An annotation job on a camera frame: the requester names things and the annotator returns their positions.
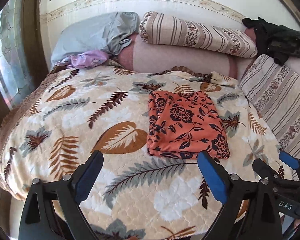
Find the orange black floral garment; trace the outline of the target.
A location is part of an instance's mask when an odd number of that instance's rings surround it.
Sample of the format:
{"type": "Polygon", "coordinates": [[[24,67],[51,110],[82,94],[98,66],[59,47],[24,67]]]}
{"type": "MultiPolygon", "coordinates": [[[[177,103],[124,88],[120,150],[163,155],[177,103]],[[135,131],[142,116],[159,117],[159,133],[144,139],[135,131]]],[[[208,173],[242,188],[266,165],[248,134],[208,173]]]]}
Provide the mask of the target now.
{"type": "Polygon", "coordinates": [[[211,98],[204,92],[149,94],[149,155],[196,159],[200,152],[227,159],[226,131],[211,98]]]}

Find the black clothes pile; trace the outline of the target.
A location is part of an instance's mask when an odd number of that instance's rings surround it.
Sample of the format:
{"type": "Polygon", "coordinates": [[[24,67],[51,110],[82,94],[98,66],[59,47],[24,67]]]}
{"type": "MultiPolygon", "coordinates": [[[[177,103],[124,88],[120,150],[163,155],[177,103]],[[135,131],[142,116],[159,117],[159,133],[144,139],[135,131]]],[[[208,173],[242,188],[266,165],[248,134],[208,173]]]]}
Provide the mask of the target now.
{"type": "Polygon", "coordinates": [[[299,31],[269,23],[260,17],[256,20],[244,18],[242,23],[254,31],[257,56],[267,55],[280,66],[290,57],[300,57],[299,31]]]}

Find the cream leaf-pattern fleece blanket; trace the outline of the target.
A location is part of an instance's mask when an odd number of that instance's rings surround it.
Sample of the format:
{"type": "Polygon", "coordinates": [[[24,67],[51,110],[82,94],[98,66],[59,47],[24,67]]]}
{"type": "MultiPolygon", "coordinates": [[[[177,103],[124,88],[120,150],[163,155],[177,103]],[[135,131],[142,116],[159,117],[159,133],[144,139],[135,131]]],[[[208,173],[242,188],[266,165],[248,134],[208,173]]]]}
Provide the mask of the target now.
{"type": "Polygon", "coordinates": [[[34,178],[59,180],[99,150],[104,165],[80,208],[103,238],[178,239],[207,232],[221,208],[197,159],[149,155],[149,94],[204,92],[226,131],[230,157],[216,159],[229,173],[258,181],[261,159],[291,179],[279,143],[238,81],[187,69],[136,73],[99,66],[49,75],[0,130],[0,186],[25,200],[34,178]]]}

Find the pink bed sheet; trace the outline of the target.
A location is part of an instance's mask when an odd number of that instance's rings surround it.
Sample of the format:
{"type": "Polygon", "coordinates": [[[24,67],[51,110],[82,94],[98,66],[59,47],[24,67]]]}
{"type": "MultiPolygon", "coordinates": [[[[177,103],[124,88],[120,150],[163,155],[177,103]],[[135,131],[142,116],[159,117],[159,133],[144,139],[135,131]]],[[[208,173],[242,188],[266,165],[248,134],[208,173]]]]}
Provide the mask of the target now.
{"type": "Polygon", "coordinates": [[[218,72],[240,80],[255,60],[204,49],[147,44],[139,34],[130,38],[131,44],[121,51],[117,61],[127,70],[139,73],[160,73],[173,67],[186,67],[195,73],[218,72]]]}

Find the purple floral cloth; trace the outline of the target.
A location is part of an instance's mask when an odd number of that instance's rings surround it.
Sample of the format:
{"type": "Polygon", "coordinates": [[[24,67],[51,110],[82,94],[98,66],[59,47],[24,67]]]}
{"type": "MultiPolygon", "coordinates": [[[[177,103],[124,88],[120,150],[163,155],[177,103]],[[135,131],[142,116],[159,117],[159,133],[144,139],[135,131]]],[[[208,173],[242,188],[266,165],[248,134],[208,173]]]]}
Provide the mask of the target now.
{"type": "Polygon", "coordinates": [[[97,67],[105,63],[108,59],[109,55],[107,53],[100,50],[90,50],[76,55],[71,54],[61,61],[58,61],[55,66],[83,69],[97,67]]]}

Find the striped beige bolster pillow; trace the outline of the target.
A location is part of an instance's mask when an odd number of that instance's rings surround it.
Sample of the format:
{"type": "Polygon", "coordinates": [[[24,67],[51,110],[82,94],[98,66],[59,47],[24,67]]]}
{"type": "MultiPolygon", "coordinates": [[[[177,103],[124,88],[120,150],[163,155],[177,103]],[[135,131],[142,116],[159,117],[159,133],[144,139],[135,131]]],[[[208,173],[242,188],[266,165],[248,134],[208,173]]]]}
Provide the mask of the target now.
{"type": "Polygon", "coordinates": [[[206,49],[243,58],[257,55],[255,42],[240,30],[204,25],[156,11],[145,13],[139,30],[148,44],[206,49]]]}

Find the grey-blue pillow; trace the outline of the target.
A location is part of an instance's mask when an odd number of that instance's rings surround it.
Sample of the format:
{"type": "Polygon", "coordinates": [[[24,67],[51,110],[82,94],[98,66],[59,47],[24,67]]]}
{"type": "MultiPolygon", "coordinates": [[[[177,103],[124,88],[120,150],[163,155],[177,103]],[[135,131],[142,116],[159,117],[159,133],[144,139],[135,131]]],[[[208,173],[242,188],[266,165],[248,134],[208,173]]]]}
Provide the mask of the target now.
{"type": "Polygon", "coordinates": [[[51,55],[51,67],[64,58],[100,50],[108,55],[119,55],[129,46],[129,38],[138,28],[136,12],[111,12],[88,18],[65,28],[51,55]]]}

